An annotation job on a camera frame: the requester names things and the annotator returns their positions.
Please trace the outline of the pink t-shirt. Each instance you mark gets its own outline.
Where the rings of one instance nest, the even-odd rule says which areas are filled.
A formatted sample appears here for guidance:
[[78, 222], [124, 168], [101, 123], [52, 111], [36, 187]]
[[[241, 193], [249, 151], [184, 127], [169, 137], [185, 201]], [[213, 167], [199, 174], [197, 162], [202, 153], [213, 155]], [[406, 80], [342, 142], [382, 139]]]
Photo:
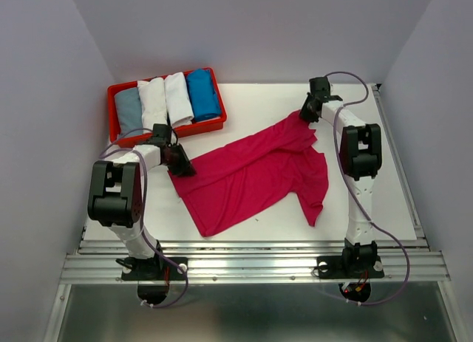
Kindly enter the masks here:
[[199, 234], [215, 236], [297, 195], [309, 226], [316, 224], [329, 188], [327, 161], [314, 149], [316, 132], [298, 112], [191, 163], [191, 177], [171, 175]]

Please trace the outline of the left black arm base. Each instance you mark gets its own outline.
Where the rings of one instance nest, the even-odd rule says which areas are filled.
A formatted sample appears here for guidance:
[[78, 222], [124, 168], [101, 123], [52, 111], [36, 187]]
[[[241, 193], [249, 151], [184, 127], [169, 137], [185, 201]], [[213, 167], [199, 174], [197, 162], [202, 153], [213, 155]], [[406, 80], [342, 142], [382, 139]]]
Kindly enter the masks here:
[[150, 259], [136, 259], [125, 257], [115, 259], [121, 266], [123, 281], [184, 281], [183, 274], [159, 256]]

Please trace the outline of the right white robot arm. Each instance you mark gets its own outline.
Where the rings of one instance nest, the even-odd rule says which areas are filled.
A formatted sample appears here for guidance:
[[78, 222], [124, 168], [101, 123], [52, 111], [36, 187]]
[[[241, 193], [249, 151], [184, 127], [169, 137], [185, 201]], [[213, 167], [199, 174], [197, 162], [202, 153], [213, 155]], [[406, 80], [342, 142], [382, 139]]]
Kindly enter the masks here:
[[356, 276], [378, 260], [371, 210], [374, 179], [382, 165], [381, 127], [354, 115], [343, 99], [332, 93], [327, 76], [311, 78], [309, 86], [299, 116], [308, 123], [323, 119], [333, 127], [336, 159], [349, 192], [340, 267], [347, 275]]

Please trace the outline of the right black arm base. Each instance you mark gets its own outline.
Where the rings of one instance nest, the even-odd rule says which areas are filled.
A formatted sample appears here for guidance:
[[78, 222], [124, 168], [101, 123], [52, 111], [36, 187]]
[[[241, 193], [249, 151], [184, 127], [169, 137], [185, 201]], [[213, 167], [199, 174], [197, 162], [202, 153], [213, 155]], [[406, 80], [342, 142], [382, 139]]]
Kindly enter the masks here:
[[313, 268], [320, 279], [356, 280], [383, 278], [384, 268], [375, 242], [371, 244], [346, 244], [338, 256], [319, 256]]

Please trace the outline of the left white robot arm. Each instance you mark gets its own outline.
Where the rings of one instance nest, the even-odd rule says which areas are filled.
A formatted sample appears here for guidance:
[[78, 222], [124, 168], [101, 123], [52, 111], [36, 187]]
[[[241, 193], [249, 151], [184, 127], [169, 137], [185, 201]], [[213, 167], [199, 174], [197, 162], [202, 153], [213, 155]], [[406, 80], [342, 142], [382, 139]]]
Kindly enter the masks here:
[[165, 262], [158, 240], [144, 225], [148, 170], [163, 165], [177, 177], [192, 177], [196, 170], [170, 125], [144, 131], [151, 136], [136, 146], [111, 150], [112, 143], [102, 151], [92, 166], [87, 213], [125, 244], [129, 257], [119, 261], [122, 267], [139, 267], [147, 278], [157, 278]]

